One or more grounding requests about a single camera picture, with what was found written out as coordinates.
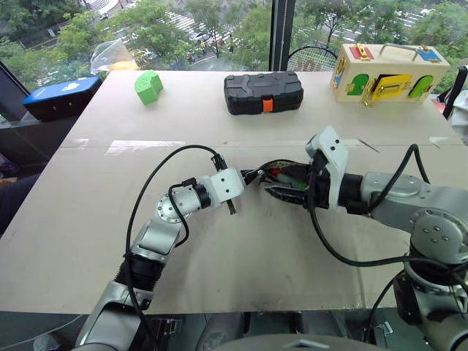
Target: table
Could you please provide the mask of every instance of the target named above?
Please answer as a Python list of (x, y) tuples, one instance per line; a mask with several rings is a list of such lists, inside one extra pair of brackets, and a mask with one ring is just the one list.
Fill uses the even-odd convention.
[[(227, 72), (160, 72), (165, 90), (143, 106), (140, 72), (113, 72), (83, 112), (0, 240), (0, 309), (89, 313), (124, 253), (130, 211), (146, 177), (175, 147), (216, 148), (231, 167), (269, 159), (307, 162), (305, 142), (327, 124), (349, 146), (348, 171), (392, 172), (412, 142), (432, 183), (468, 188), (468, 149), (430, 101), (422, 105), (336, 104), (330, 73), (299, 72), (299, 110), (231, 116)], [(368, 143), (375, 151), (362, 143)], [(214, 173), (209, 154), (187, 151), (150, 185), (133, 235), (169, 185)], [(415, 162), (406, 173), (417, 175)], [(353, 268), (330, 256), (307, 213), (249, 186), (234, 201), (189, 220), (191, 238), (170, 258), (149, 313), (285, 311), (370, 307), (401, 265)], [(319, 210), (342, 254), (383, 258), (407, 251), (409, 235), (370, 219)], [(383, 305), (394, 305), (389, 296)]]

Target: black plastic case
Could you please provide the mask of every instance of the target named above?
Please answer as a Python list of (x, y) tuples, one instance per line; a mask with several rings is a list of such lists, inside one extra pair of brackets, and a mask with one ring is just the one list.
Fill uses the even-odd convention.
[(224, 97), (233, 115), (296, 110), (303, 92), (294, 72), (228, 75), (224, 79)]

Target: glass window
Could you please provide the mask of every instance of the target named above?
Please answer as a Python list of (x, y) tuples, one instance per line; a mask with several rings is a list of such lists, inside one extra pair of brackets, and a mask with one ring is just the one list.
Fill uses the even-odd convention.
[(140, 69), (268, 69), (271, 0), (9, 0), (0, 60), (30, 91), (91, 75), (121, 39)]
[(342, 43), (392, 42), (434, 46), (452, 65), (435, 88), (453, 85), (468, 57), (468, 5), (432, 0), (296, 0), (290, 52), (305, 45), (331, 49)]

